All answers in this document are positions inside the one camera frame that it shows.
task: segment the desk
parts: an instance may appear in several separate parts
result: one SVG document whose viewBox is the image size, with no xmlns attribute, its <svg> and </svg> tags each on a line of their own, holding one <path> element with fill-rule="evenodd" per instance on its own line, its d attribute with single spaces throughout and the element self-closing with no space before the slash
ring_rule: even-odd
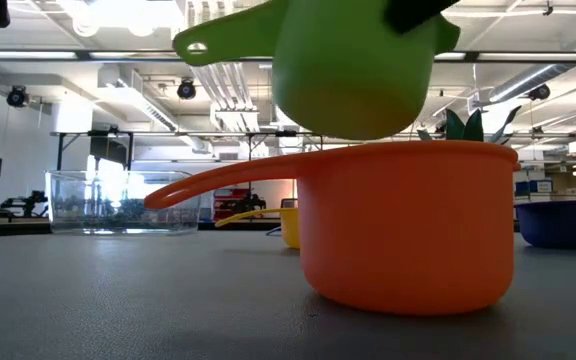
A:
<svg viewBox="0 0 576 360">
<path fill-rule="evenodd" d="M 317 296 L 263 233 L 0 237 L 0 359 L 576 359 L 576 252 L 515 251 L 497 306 L 412 318 Z"/>
</svg>

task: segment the yellow object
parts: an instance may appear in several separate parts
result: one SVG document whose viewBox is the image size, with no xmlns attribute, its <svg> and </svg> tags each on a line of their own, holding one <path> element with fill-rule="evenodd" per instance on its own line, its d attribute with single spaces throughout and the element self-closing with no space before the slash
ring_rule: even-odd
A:
<svg viewBox="0 0 576 360">
<path fill-rule="evenodd" d="M 297 208 L 266 209 L 248 211 L 245 213 L 233 215 L 227 219 L 218 221 L 215 226 L 221 227 L 233 221 L 244 219 L 259 214 L 279 213 L 281 215 L 281 237 L 288 247 L 299 249 L 299 225 Z"/>
</svg>

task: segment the clear glass container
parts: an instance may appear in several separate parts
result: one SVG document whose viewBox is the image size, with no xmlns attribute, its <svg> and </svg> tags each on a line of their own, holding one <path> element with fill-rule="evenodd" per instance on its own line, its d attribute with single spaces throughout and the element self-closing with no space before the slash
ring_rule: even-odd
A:
<svg viewBox="0 0 576 360">
<path fill-rule="evenodd" d="M 163 210 L 148 210 L 144 198 L 184 179 L 183 172 L 50 171 L 48 184 L 53 233 L 95 235 L 170 234 L 197 230 L 200 197 Z"/>
</svg>

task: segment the ceiling light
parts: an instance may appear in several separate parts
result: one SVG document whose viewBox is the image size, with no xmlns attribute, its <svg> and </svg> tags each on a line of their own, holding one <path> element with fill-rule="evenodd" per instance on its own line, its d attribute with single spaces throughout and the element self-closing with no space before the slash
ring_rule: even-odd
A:
<svg viewBox="0 0 576 360">
<path fill-rule="evenodd" d="M 93 36 L 101 27 L 126 28 L 133 35 L 152 35 L 158 27 L 179 28 L 184 15 L 176 1 L 96 0 L 94 2 L 57 0 L 73 19 L 80 36 Z"/>
<path fill-rule="evenodd" d="M 481 53 L 482 61 L 576 61 L 574 53 Z"/>
<path fill-rule="evenodd" d="M 133 163 L 142 163 L 142 164 L 163 164 L 163 163 L 171 163 L 172 160 L 133 160 Z"/>
<path fill-rule="evenodd" d="M 126 52 L 126 51 L 95 51 L 90 53 L 90 57 L 95 59 L 107 59 L 107 58 L 127 58 L 135 55 L 136 52 Z"/>
<path fill-rule="evenodd" d="M 453 61 L 460 61 L 466 57 L 466 53 L 463 52 L 449 52 L 443 53 L 435 56 L 435 61 L 437 60 L 453 60 Z"/>
<path fill-rule="evenodd" d="M 0 60 L 23 60 L 23 59 L 49 59 L 49 60 L 72 60 L 77 54 L 73 51 L 0 51 Z"/>
<path fill-rule="evenodd" d="M 214 136 L 214 137 L 245 137 L 243 132 L 192 132 L 193 136 Z"/>
<path fill-rule="evenodd" d="M 135 137 L 169 137 L 177 135 L 174 132 L 135 132 L 133 134 Z"/>
</svg>

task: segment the green measuring cup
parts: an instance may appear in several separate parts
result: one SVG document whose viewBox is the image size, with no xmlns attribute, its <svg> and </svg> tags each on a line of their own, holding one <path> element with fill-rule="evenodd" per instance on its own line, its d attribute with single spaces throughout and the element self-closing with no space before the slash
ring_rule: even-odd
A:
<svg viewBox="0 0 576 360">
<path fill-rule="evenodd" d="M 174 48 L 193 66 L 273 56 L 274 100 L 293 121 L 322 135 L 379 139 L 417 118 L 434 56 L 460 33 L 440 14 L 399 33 L 384 20 L 393 1 L 270 0 L 183 31 Z"/>
</svg>

